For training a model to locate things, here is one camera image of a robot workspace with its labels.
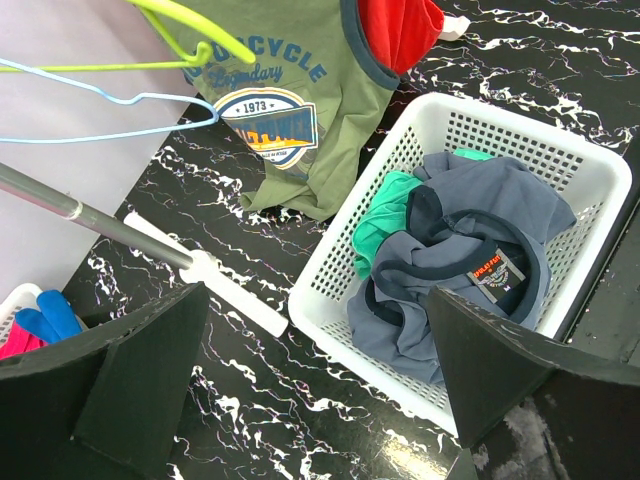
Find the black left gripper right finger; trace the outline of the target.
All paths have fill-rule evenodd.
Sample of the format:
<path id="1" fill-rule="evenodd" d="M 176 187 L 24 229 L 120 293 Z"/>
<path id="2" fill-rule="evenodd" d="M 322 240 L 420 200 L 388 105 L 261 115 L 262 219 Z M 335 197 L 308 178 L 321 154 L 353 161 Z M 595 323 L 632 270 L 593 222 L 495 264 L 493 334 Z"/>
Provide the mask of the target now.
<path id="1" fill-rule="evenodd" d="M 425 307 L 462 452 L 452 479 L 636 479 L 639 369 L 447 289 Z"/>

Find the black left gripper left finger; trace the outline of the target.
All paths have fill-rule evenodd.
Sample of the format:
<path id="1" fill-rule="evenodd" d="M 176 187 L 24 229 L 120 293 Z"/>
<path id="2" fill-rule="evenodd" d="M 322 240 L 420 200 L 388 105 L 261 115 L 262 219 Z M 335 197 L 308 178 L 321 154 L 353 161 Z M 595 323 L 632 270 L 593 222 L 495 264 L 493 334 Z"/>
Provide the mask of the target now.
<path id="1" fill-rule="evenodd" d="M 187 285 L 2 360 L 2 478 L 163 478 L 208 308 Z"/>

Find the navy blue tank top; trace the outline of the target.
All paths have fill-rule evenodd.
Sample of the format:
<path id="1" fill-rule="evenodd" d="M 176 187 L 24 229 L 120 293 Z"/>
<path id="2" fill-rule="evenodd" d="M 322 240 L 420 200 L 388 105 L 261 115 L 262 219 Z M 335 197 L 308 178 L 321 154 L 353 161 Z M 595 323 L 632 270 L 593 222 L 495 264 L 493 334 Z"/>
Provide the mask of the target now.
<path id="1" fill-rule="evenodd" d="M 405 229 L 383 241 L 348 301 L 354 346 L 400 374 L 441 383 L 430 292 L 451 290 L 534 329 L 551 283 L 546 246 L 575 222 L 561 195 L 516 159 L 437 173 L 410 192 Z"/>

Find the lime green hanger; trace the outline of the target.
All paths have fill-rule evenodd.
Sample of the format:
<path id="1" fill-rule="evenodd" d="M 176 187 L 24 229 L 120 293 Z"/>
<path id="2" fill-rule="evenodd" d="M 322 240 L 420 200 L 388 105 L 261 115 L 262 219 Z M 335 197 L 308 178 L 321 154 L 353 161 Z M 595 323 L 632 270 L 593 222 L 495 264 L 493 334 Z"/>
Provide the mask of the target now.
<path id="1" fill-rule="evenodd" d="M 202 67 L 221 47 L 249 48 L 192 1 L 3 1 L 1 72 L 112 73 Z"/>

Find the olive green tank top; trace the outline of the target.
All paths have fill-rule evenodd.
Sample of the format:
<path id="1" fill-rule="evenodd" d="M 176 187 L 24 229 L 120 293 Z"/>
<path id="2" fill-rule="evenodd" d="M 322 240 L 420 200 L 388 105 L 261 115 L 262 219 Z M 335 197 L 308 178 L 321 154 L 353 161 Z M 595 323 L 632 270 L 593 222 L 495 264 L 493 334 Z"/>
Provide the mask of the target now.
<path id="1" fill-rule="evenodd" d="M 398 76 L 366 40 L 354 1 L 192 1 L 256 57 L 215 46 L 186 79 L 258 155 L 265 177 L 240 196 L 247 211 L 282 206 L 334 215 L 354 186 L 361 148 Z"/>

